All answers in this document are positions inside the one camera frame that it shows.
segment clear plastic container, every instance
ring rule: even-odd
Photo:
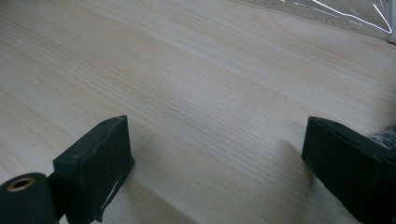
[[[392,0],[242,0],[313,21],[388,40]]]

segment wooden table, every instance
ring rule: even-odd
[[[104,223],[357,223],[304,165],[306,121],[381,130],[395,73],[395,45],[240,1],[1,1],[0,182],[125,114]]]

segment black plastic part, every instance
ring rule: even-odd
[[[360,222],[396,214],[396,154],[337,122],[309,118],[303,160]]]
[[[45,175],[31,173],[8,180],[0,187],[0,223],[53,224],[50,189]]]
[[[57,218],[65,212],[70,223],[102,221],[105,208],[134,165],[127,117],[99,123],[53,165],[55,172],[49,182],[54,191],[59,190],[53,195]]]

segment tabletop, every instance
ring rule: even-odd
[[[104,223],[358,223],[301,159],[306,122],[381,130],[395,73],[395,45],[242,1],[1,1],[0,182],[127,115]]]

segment light wood surface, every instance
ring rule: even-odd
[[[308,116],[395,119],[396,46],[240,1],[1,1],[0,182],[127,115],[104,223],[358,223],[305,167]]]

